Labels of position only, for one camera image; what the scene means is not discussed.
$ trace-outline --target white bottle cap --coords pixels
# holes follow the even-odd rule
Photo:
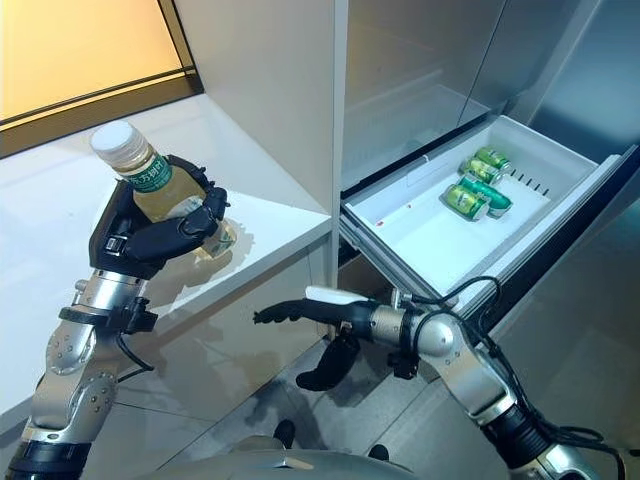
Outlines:
[[[129,122],[116,120],[91,136],[91,148],[112,167],[125,167],[147,149],[147,140]]]

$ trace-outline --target beverage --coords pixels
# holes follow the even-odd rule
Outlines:
[[[509,163],[507,157],[491,147],[482,147],[474,156],[500,171],[505,171],[511,168],[511,163]]]
[[[464,175],[458,181],[458,185],[489,202],[487,215],[490,217],[500,218],[511,208],[509,197],[471,175]]]
[[[487,185],[495,185],[502,178],[502,173],[497,168],[483,162],[479,158],[471,157],[460,165],[460,173],[470,173],[482,180]]]
[[[460,185],[447,187],[441,198],[446,205],[473,222],[482,218],[489,210],[489,205],[484,199]]]
[[[98,129],[91,148],[133,186],[134,202],[152,222],[187,215],[202,205],[202,187],[182,168],[170,165],[128,122],[116,120]],[[235,232],[223,220],[202,248],[216,258],[235,241]]]

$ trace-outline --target black cable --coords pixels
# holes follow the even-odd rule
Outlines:
[[[524,388],[522,387],[518,376],[516,375],[515,370],[509,363],[509,360],[502,352],[500,346],[498,346],[498,344],[495,343],[489,335],[487,335],[485,332],[479,331],[479,329],[477,329],[474,325],[466,322],[460,315],[452,312],[451,310],[440,310],[432,313],[447,313],[453,316],[458,321],[460,326],[463,329],[467,330],[467,334],[471,332],[479,337],[482,344],[489,351],[489,355],[498,360],[500,365],[502,365],[504,370],[507,372],[507,375],[509,377],[508,383],[513,389],[518,403],[529,412],[539,430],[543,432],[549,440],[562,445],[584,448],[588,450],[596,450],[611,455],[616,461],[618,480],[626,479],[626,466],[624,464],[624,459],[620,456],[620,453],[615,448],[603,443],[604,437],[602,436],[602,434],[593,429],[584,427],[559,427],[549,422],[542,415],[542,413],[533,406],[533,404],[529,401],[527,394],[524,391]]]
[[[125,380],[129,380],[131,377],[135,377],[136,375],[140,375],[141,373],[144,373],[144,372],[148,372],[148,370],[145,370],[144,368],[139,368],[137,370],[134,370],[133,372],[127,373],[126,375],[123,375],[120,378],[118,378],[118,383],[122,383]]]
[[[495,294],[487,308],[482,312],[478,320],[478,328],[473,325],[471,322],[465,321],[460,315],[453,312],[447,305],[446,302],[451,298],[458,295],[460,292],[468,288],[470,285],[480,281],[491,281],[495,285]],[[514,394],[516,395],[516,399],[518,404],[520,404],[529,414],[532,416],[534,422],[536,423],[538,429],[548,437],[549,440],[567,446],[572,446],[576,448],[585,448],[589,450],[595,450],[603,453],[607,453],[611,455],[616,461],[616,467],[618,471],[618,480],[624,480],[626,478],[626,466],[624,464],[624,459],[620,456],[619,452],[609,445],[604,443],[603,435],[593,429],[584,428],[584,427],[575,427],[575,426],[562,426],[559,427],[551,422],[549,422],[542,413],[536,409],[533,404],[529,401],[520,380],[509,363],[509,360],[502,352],[502,349],[498,346],[496,342],[487,334],[484,328],[484,322],[491,317],[493,313],[495,313],[495,309],[498,306],[500,299],[502,297],[502,285],[500,281],[495,277],[490,276],[478,276],[471,278],[464,282],[459,287],[455,288],[449,294],[435,299],[429,299],[426,297],[422,297],[420,295],[412,295],[412,300],[416,303],[422,303],[425,305],[438,305],[441,307],[440,310],[435,310],[427,315],[425,315],[421,320],[418,326],[416,327],[416,331],[414,333],[414,338],[412,342],[413,352],[417,354],[418,352],[418,339],[420,338],[420,332],[424,325],[435,315],[440,313],[445,313],[453,316],[461,328],[463,328],[468,336],[470,333],[475,335],[478,340],[485,346],[488,350],[489,355],[492,358],[495,358],[502,368],[505,370],[507,375],[507,381],[511,386]]]
[[[127,373],[126,375],[123,375],[122,377],[120,377],[118,379],[118,383],[124,382],[125,380],[128,380],[129,378],[134,377],[140,373],[152,372],[153,370],[156,369],[156,367],[154,367],[153,365],[149,365],[140,357],[138,357],[135,353],[133,353],[131,349],[129,349],[127,344],[124,342],[124,338],[122,338],[122,333],[119,333],[116,335],[116,344],[118,345],[118,347],[120,347],[120,350],[122,350],[122,353],[124,353],[129,358],[129,360],[131,360],[133,363],[135,363],[140,367],[138,370],[135,370],[131,373]]]
[[[493,315],[493,313],[495,312],[495,309],[500,303],[500,300],[502,300],[502,284],[500,283],[500,280],[498,280],[496,277],[492,277],[490,275],[480,275],[477,277],[470,278],[469,280],[462,283],[458,287],[454,288],[451,292],[449,292],[443,297],[427,298],[421,295],[413,294],[411,295],[411,300],[423,305],[439,305],[445,309],[448,309],[446,302],[448,302],[449,300],[454,298],[456,295],[460,294],[461,292],[469,288],[474,283],[487,282],[487,281],[492,282],[494,284],[495,293],[493,294],[491,301],[487,304],[487,307],[484,309],[484,311],[480,314],[480,317],[478,318],[478,325],[480,326],[480,331],[484,331],[485,330],[484,325],[486,320],[490,318],[491,315]]]

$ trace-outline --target white countertop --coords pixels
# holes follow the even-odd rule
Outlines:
[[[128,119],[160,152],[207,167],[229,192],[226,216],[238,233],[233,258],[219,270],[194,265],[190,254],[149,283],[154,311],[168,321],[211,305],[330,231],[329,215],[205,95]],[[0,433],[25,417],[58,312],[75,281],[91,273],[88,241],[115,174],[92,154],[90,133],[0,161]]]

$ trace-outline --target open drawer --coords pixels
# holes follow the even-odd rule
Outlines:
[[[483,146],[512,164],[497,185],[513,202],[501,218],[470,222],[440,200],[458,166]],[[342,201],[340,231],[406,291],[444,295],[477,275],[505,283],[510,308],[562,255],[638,168],[635,147],[597,164],[511,120],[494,117]],[[462,314],[491,295],[476,284]]]

